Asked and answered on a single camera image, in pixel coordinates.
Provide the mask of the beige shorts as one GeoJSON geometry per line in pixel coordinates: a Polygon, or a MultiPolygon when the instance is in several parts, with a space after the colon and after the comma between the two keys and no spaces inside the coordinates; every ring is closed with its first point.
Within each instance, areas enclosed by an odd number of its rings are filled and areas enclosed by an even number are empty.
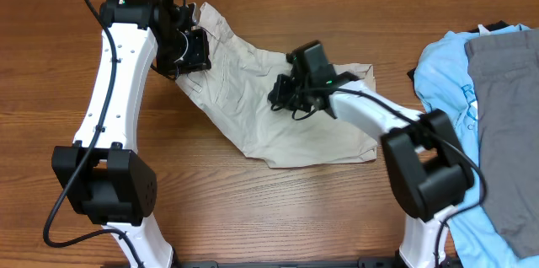
{"type": "Polygon", "coordinates": [[[291,71],[285,54],[241,39],[209,3],[200,11],[211,69],[182,75],[176,83],[245,157],[271,168],[376,159],[376,140],[347,122],[323,111],[305,120],[289,110],[273,111],[269,91],[278,75],[291,71]]]}

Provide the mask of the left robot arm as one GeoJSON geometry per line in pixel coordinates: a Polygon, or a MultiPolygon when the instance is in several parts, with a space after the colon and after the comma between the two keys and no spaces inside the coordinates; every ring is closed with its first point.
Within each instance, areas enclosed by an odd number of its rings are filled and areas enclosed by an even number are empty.
{"type": "Polygon", "coordinates": [[[137,124],[150,72],[176,80],[211,68],[206,32],[194,4],[106,0],[92,8],[102,29],[99,70],[72,144],[55,147],[51,166],[59,201],[110,234],[131,267],[177,267],[153,210],[157,176],[139,157],[137,124]]]}

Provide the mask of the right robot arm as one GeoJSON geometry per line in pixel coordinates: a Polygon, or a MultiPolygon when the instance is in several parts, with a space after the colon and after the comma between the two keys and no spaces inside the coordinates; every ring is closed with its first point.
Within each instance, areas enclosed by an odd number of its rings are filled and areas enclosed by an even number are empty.
{"type": "Polygon", "coordinates": [[[458,267],[445,252],[449,220],[463,213],[475,163],[463,152],[449,117],[422,113],[384,98],[352,72],[337,73],[320,41],[286,54],[291,72],[278,75],[268,100],[273,111],[324,111],[359,128],[382,146],[392,193],[406,214],[403,242],[392,258],[366,265],[458,267]]]}

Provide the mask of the light blue t-shirt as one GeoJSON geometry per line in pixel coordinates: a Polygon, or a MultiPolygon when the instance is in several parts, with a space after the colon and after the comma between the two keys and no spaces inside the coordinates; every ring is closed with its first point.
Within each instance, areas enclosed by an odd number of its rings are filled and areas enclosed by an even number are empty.
{"type": "MultiPolygon", "coordinates": [[[[478,33],[452,31],[426,46],[414,74],[414,91],[426,111],[440,109],[447,113],[463,152],[479,163],[478,102],[474,84],[468,75],[465,44],[487,35],[501,35],[528,30],[523,24],[487,31],[479,25],[478,33]]],[[[537,267],[538,257],[519,259],[494,230],[485,211],[477,206],[453,217],[449,230],[456,252],[465,267],[537,267]]]]}

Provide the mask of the grey garment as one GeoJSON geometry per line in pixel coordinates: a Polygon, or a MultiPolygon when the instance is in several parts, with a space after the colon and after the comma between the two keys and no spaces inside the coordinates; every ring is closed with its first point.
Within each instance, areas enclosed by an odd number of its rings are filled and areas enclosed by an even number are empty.
{"type": "Polygon", "coordinates": [[[524,259],[538,254],[538,31],[481,36],[466,43],[478,101],[479,164],[488,184],[483,209],[524,259]]]}

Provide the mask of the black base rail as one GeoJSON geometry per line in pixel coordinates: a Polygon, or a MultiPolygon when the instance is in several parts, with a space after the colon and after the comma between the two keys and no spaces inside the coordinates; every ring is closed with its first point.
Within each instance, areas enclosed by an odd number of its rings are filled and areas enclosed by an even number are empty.
{"type": "Polygon", "coordinates": [[[358,260],[285,261],[218,263],[216,261],[180,262],[179,268],[405,268],[407,265],[397,256],[363,257],[358,260]]]}

